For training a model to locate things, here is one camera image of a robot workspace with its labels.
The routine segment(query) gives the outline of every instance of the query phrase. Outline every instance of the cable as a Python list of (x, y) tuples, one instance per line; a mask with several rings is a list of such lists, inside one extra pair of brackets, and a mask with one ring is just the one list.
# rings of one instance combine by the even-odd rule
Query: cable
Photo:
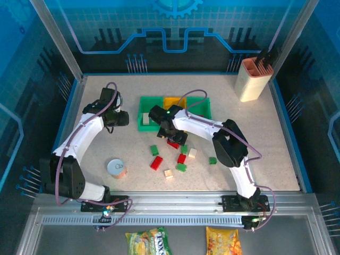
[(189, 95), (189, 94), (191, 94), (191, 93), (194, 93), (194, 92), (203, 92), (203, 93), (205, 94), (205, 97), (204, 97), (201, 101), (198, 101), (198, 102), (196, 102), (196, 103), (194, 103), (194, 104), (191, 104), (190, 106), (188, 106), (188, 107), (185, 109), (185, 114), (187, 115), (187, 117), (188, 117), (188, 118), (191, 118), (191, 119), (193, 119), (193, 120), (195, 120), (195, 121), (199, 121), (199, 122), (201, 122), (201, 123), (208, 124), (208, 125), (210, 125), (210, 126), (215, 126), (215, 127), (217, 127), (217, 128), (220, 128), (220, 129), (222, 129), (222, 130), (228, 132), (228, 133), (231, 134), (233, 137), (235, 137), (236, 139), (238, 139), (241, 143), (243, 143), (245, 146), (247, 146), (248, 148), (250, 148), (250, 149), (257, 155), (257, 157), (249, 158), (249, 159), (247, 159), (247, 160), (244, 162), (244, 167), (245, 167), (246, 175), (247, 175), (247, 177), (248, 177), (248, 179), (249, 179), (249, 182), (250, 182), (253, 186), (255, 186), (255, 187), (257, 187), (257, 188), (260, 188), (260, 189), (269, 190), (269, 191), (271, 192), (271, 194), (273, 195), (273, 201), (274, 201), (273, 208), (272, 208), (272, 210), (271, 210), (271, 212), (270, 212), (268, 218), (266, 219), (266, 221), (265, 221), (262, 225), (260, 225), (260, 226), (258, 226), (257, 228), (253, 229), (253, 231), (259, 230), (260, 228), (262, 228), (263, 226), (265, 226), (265, 225), (268, 223), (268, 221), (271, 219), (271, 217), (272, 217), (272, 215), (273, 215), (273, 213), (274, 213), (274, 211), (275, 211), (275, 208), (276, 208), (276, 197), (275, 197), (274, 191), (273, 191), (270, 187), (255, 184), (255, 183), (254, 183), (254, 180), (250, 177), (249, 169), (248, 169), (248, 166), (247, 166), (248, 163), (249, 163), (250, 161), (261, 159), (261, 158), (262, 158), (262, 154), (261, 154), (258, 150), (256, 150), (253, 146), (251, 146), (249, 143), (247, 143), (245, 140), (243, 140), (240, 136), (238, 136), (238, 135), (235, 134), (233, 131), (231, 131), (230, 129), (228, 129), (228, 128), (224, 127), (224, 126), (221, 126), (221, 125), (215, 125), (215, 124), (212, 123), (212, 122), (205, 121), (205, 120), (202, 120), (202, 119), (200, 119), (200, 118), (196, 118), (196, 117), (194, 117), (194, 116), (192, 116), (192, 115), (189, 115), (189, 109), (190, 109), (191, 107), (193, 107), (193, 106), (195, 106), (195, 105), (198, 105), (198, 104), (204, 102), (204, 101), (208, 98), (208, 93), (207, 93), (205, 90), (202, 90), (202, 89), (194, 89), (194, 90), (191, 90), (191, 91), (185, 93), (185, 94), (180, 98), (180, 100), (178, 101), (177, 105), (179, 105), (179, 103), (183, 100), (183, 98), (185, 98), (187, 95)]
[[(59, 179), (60, 179), (60, 170), (61, 170), (61, 167), (62, 167), (62, 163), (63, 163), (63, 159), (65, 157), (65, 154), (66, 152), (68, 151), (69, 149), (69, 146), (72, 142), (72, 140), (74, 139), (74, 137), (76, 136), (76, 134), (87, 124), (89, 123), (90, 121), (92, 121), (94, 118), (98, 117), (100, 114), (102, 114), (104, 111), (106, 111), (110, 105), (113, 103), (114, 99), (116, 98), (117, 96), (117, 85), (115, 82), (109, 82), (107, 85), (106, 85), (106, 88), (108, 88), (111, 84), (114, 85), (115, 87), (115, 92), (112, 96), (112, 99), (111, 101), (102, 109), (100, 110), (98, 113), (96, 113), (95, 115), (89, 117), (87, 120), (85, 120), (81, 125), (78, 126), (78, 128), (76, 130), (74, 130), (74, 132), (71, 134), (69, 140), (67, 141), (66, 143), (66, 146), (65, 148), (63, 149), (62, 151), (62, 154), (59, 158), (59, 161), (58, 161), (58, 165), (57, 165), (57, 171), (56, 171), (56, 176), (55, 176), (55, 200), (56, 200), (56, 203), (58, 206), (62, 206), (64, 205), (65, 203), (67, 203), (70, 198), (67, 198), (64, 202), (60, 203), (60, 198), (59, 198)], [(110, 227), (113, 227), (115, 226), (116, 224), (118, 224), (122, 219), (123, 217), (130, 211), (131, 209), (131, 206), (132, 206), (132, 199), (128, 198), (128, 199), (125, 199), (125, 200), (121, 200), (121, 201), (118, 201), (118, 202), (112, 202), (112, 203), (99, 203), (99, 202), (96, 202), (96, 201), (92, 201), (92, 200), (84, 200), (84, 199), (79, 199), (80, 201), (85, 201), (85, 202), (89, 202), (89, 203), (92, 203), (94, 205), (99, 205), (99, 206), (113, 206), (113, 205), (117, 205), (119, 203), (125, 203), (125, 202), (130, 202), (130, 205), (128, 207), (128, 209), (126, 210), (126, 212), (113, 224), (111, 225)]]

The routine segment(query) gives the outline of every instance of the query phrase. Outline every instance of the red block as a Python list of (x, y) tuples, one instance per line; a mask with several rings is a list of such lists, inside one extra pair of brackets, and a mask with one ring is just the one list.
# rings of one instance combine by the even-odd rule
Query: red block
[(151, 164), (150, 167), (151, 167), (153, 170), (157, 171), (157, 169), (158, 169), (160, 163), (162, 163), (162, 161), (163, 161), (163, 158), (157, 156), (157, 157), (155, 158), (154, 162), (152, 162), (152, 164)]
[(186, 155), (180, 154), (180, 156), (177, 159), (177, 163), (184, 164), (185, 159), (186, 159)]
[(166, 143), (168, 145), (171, 145), (172, 147), (174, 147), (175, 149), (178, 149), (180, 147), (180, 145), (178, 143), (175, 142), (170, 142), (169, 140), (166, 141)]

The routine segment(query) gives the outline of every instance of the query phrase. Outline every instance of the pen holder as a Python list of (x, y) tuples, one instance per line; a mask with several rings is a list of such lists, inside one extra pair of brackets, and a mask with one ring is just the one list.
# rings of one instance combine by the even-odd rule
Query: pen holder
[(255, 60), (256, 57), (245, 58), (240, 66), (234, 90), (241, 102), (258, 99), (274, 73), (270, 65), (264, 68), (262, 60), (256, 66)]

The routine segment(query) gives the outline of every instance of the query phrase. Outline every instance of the green tray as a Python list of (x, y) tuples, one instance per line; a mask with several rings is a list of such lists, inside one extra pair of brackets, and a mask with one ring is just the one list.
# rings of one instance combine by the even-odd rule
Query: green tray
[[(186, 101), (186, 105), (190, 106), (193, 103), (196, 103), (202, 100), (202, 97), (188, 97)], [(138, 111), (138, 131), (140, 132), (158, 132), (159, 125), (153, 122), (150, 119), (149, 125), (143, 125), (143, 113), (149, 113), (150, 110), (158, 105), (163, 108), (163, 97), (141, 97), (139, 102), (139, 111)], [(211, 112), (210, 112), (210, 99), (207, 98), (204, 102), (199, 105), (196, 105), (189, 109), (189, 112), (197, 115), (203, 115), (204, 118), (208, 118), (211, 120)]]
[(159, 125), (150, 119), (149, 125), (143, 125), (143, 113), (149, 113), (150, 110), (158, 105), (163, 108), (163, 97), (141, 97), (138, 111), (138, 131), (141, 132), (158, 132)]

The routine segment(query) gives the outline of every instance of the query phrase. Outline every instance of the yellow snack bag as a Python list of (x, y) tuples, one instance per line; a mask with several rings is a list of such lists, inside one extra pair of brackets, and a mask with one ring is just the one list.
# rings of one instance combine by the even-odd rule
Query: yellow snack bag
[(172, 255), (164, 227), (145, 232), (126, 233), (129, 255)]
[(238, 230), (207, 227), (207, 255), (242, 255)]

